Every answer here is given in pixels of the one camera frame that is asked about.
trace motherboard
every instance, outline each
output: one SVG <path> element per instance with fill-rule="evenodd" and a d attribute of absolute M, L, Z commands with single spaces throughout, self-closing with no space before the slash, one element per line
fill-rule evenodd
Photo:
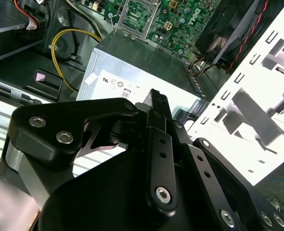
<path fill-rule="evenodd" d="M 143 2 L 148 0 L 81 0 L 80 4 L 104 15 L 113 24 L 121 23 L 145 35 L 146 41 L 191 60 L 195 42 L 221 0 L 161 0 L 155 11 Z"/>

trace capacitor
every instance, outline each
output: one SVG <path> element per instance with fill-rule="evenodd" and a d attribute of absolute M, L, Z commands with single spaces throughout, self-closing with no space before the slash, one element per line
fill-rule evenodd
<path fill-rule="evenodd" d="M 190 9 L 189 7 L 187 7 L 187 8 L 185 9 L 185 13 L 191 13 L 191 9 Z"/>
<path fill-rule="evenodd" d="M 180 24 L 184 24 L 186 21 L 185 21 L 185 19 L 184 18 L 181 18 L 180 19 Z"/>

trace fan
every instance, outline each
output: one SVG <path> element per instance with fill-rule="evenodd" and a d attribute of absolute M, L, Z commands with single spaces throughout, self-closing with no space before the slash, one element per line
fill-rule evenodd
<path fill-rule="evenodd" d="M 284 0 L 222 0 L 195 46 L 213 65 L 235 69 L 283 7 Z"/>

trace metal bracket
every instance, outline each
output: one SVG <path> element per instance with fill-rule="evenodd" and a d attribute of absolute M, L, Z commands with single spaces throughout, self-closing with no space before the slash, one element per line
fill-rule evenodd
<path fill-rule="evenodd" d="M 215 175 L 220 176 L 223 191 L 232 192 L 237 199 L 237 211 L 249 230 L 284 231 L 284 218 L 209 141 L 198 138 L 193 145 L 203 151 Z"/>
<path fill-rule="evenodd" d="M 129 10 L 129 2 L 131 2 L 131 1 L 140 3 L 153 12 L 152 16 L 149 18 L 149 20 L 146 23 L 146 28 L 145 28 L 144 32 L 137 31 L 137 30 L 135 30 L 135 29 L 124 24 L 126 14 Z M 157 1 L 126 0 L 125 5 L 124 5 L 124 9 L 123 9 L 121 16 L 119 18 L 119 21 L 118 21 L 118 27 L 123 30 L 125 36 L 128 36 L 130 34 L 132 39 L 142 39 L 142 40 L 146 39 L 146 36 L 148 34 L 149 29 L 151 28 L 151 24 L 152 24 L 152 22 L 155 18 L 155 15 L 156 15 L 156 12 L 157 12 L 159 5 L 160 5 L 160 3 L 157 2 Z"/>

